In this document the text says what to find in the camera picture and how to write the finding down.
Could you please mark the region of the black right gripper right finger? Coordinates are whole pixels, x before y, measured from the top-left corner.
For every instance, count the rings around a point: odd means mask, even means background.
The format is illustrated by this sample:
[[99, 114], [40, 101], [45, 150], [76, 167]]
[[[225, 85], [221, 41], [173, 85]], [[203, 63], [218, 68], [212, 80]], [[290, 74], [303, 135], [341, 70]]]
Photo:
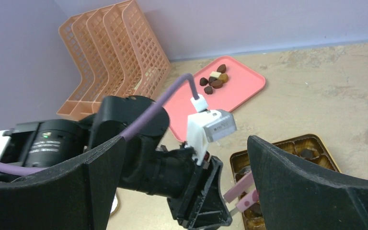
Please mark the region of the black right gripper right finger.
[[268, 230], [368, 230], [368, 180], [335, 172], [253, 135], [247, 152]]

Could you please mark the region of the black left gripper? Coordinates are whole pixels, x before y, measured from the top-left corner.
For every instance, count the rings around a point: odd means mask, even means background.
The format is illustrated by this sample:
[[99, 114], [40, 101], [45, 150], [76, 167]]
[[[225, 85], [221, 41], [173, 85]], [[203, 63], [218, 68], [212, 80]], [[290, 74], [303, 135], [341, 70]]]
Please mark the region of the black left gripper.
[[198, 166], [194, 149], [158, 150], [159, 139], [136, 135], [126, 144], [119, 187], [163, 196], [172, 218], [188, 230], [217, 230], [232, 223], [221, 194], [222, 161], [212, 156]]

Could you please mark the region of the pink tongs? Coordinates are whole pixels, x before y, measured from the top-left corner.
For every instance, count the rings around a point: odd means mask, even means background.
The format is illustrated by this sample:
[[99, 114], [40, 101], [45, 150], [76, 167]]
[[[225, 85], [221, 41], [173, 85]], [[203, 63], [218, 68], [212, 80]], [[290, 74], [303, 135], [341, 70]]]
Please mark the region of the pink tongs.
[[[223, 198], [227, 203], [232, 202], [235, 198], [239, 197], [243, 192], [246, 192], [254, 184], [252, 172], [245, 174], [231, 189], [229, 189]], [[247, 193], [243, 198], [241, 198], [235, 205], [235, 208], [230, 211], [230, 215], [234, 216], [239, 212], [244, 212], [252, 205], [259, 201], [258, 192], [255, 189]]]

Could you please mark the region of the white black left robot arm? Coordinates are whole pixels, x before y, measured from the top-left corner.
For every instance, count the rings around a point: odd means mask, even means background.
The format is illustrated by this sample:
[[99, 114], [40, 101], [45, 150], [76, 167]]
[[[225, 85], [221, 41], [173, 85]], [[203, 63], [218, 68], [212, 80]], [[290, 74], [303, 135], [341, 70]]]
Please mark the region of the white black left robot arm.
[[115, 139], [152, 104], [144, 96], [108, 96], [80, 121], [29, 122], [2, 132], [0, 162], [39, 172], [0, 172], [0, 230], [104, 230], [118, 188], [166, 197], [185, 229], [229, 226], [222, 161], [210, 156], [198, 166], [192, 148], [160, 146], [170, 124], [165, 109], [132, 139]]

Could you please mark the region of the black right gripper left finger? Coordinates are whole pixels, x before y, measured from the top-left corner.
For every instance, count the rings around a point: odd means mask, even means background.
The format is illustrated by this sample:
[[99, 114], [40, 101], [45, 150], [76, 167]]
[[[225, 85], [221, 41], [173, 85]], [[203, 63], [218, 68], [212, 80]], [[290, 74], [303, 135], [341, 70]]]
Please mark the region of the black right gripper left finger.
[[0, 230], [104, 230], [126, 141], [100, 146], [13, 182], [0, 182]]

